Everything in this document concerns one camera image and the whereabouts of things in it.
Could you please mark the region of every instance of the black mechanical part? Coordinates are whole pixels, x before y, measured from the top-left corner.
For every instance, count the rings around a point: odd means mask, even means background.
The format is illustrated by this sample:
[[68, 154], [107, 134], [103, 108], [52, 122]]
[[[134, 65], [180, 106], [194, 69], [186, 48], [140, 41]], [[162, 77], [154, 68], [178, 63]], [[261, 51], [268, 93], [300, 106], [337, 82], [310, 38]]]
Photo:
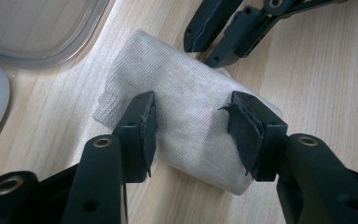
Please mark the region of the black mechanical part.
[[208, 49], [242, 0], [204, 0], [185, 31], [186, 52]]
[[[287, 223], [358, 223], [358, 173], [347, 169], [322, 140], [303, 133], [287, 137], [287, 125], [243, 92], [234, 91], [225, 109], [228, 131], [240, 155], [248, 157], [241, 160], [252, 177], [273, 181], [266, 176], [279, 175], [277, 191]], [[269, 120], [279, 128], [269, 126]], [[245, 140], [260, 133], [260, 148], [254, 139]]]
[[121, 173], [120, 140], [111, 134], [91, 138], [78, 164], [62, 223], [122, 223], [126, 214]]
[[283, 153], [294, 177], [277, 185], [287, 223], [358, 223], [358, 180], [322, 140], [293, 134]]
[[243, 11], [237, 12], [231, 24], [225, 30], [225, 35], [205, 63], [211, 67], [235, 63], [239, 59], [235, 51], [240, 47], [246, 36], [253, 31], [260, 17], [260, 12], [254, 7], [246, 7]]
[[[90, 139], [79, 164], [41, 182], [31, 172], [1, 175], [0, 223], [127, 223], [126, 183], [145, 180], [156, 150], [152, 91], [133, 98], [127, 119], [136, 128]], [[120, 137], [136, 143], [124, 148]], [[123, 162], [123, 154], [131, 156]]]
[[124, 182], [142, 183], [146, 173], [151, 176], [157, 128], [154, 93], [135, 96], [114, 130], [121, 140]]
[[[265, 0], [264, 7], [260, 10], [252, 8], [252, 11], [249, 11], [251, 7], [246, 7], [248, 12], [257, 11], [258, 15], [242, 15], [241, 22], [238, 22], [236, 17], [240, 14], [236, 13], [224, 37], [205, 63], [211, 67], [233, 64], [239, 58], [247, 57], [279, 20], [316, 7], [346, 1], [348, 0]], [[235, 11], [234, 7], [241, 4], [239, 1], [233, 1], [233, 5], [226, 7], [230, 2], [230, 0], [202, 1], [186, 29], [184, 38], [186, 52], [203, 52], [211, 46], [224, 28], [224, 23], [228, 21], [227, 17]]]
[[234, 91], [228, 132], [234, 138], [242, 164], [256, 181], [274, 181], [277, 150], [284, 145], [287, 124], [251, 94]]

